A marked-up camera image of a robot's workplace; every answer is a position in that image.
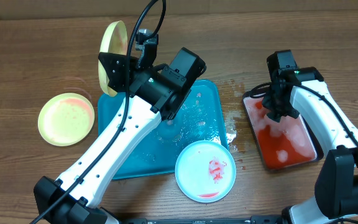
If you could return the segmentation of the yellow plate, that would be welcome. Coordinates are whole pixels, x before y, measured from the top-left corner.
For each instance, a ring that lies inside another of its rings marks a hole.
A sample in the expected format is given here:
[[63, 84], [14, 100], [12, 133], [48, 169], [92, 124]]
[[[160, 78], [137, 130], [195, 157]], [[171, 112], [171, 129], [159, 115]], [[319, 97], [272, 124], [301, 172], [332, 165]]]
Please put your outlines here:
[[91, 102], [77, 93], [62, 93], [44, 104], [38, 117], [41, 137], [54, 146], [71, 146], [82, 141], [94, 125]]
[[[128, 39], [125, 23], [123, 21], [116, 21], [107, 26], [99, 52], [125, 55], [127, 53], [127, 45]], [[109, 78], [100, 61], [98, 61], [98, 77], [102, 91], [111, 97], [115, 97], [117, 92], [108, 87]]]

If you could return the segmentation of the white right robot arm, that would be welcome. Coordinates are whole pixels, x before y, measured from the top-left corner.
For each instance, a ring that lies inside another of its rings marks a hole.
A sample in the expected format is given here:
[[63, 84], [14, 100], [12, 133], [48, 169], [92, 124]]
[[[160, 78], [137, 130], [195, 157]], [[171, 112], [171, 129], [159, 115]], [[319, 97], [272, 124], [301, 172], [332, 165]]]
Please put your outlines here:
[[267, 57], [271, 82], [262, 104], [268, 118], [301, 116], [325, 161], [309, 200], [284, 209], [287, 223], [338, 223], [358, 215], [358, 129], [329, 93], [314, 67], [300, 68], [290, 50]]

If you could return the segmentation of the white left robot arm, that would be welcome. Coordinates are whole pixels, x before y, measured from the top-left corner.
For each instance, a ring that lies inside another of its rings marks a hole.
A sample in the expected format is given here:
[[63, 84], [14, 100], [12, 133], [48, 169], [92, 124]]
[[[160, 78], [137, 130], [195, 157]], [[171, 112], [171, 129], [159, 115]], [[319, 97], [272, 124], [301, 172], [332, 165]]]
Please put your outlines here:
[[126, 97], [117, 114], [89, 149], [56, 180], [42, 177], [34, 187], [37, 223], [119, 223], [99, 207], [116, 172], [134, 148], [162, 121], [173, 119], [205, 62], [182, 48], [171, 64], [154, 65], [155, 55], [142, 58], [101, 52], [98, 60], [109, 87]]

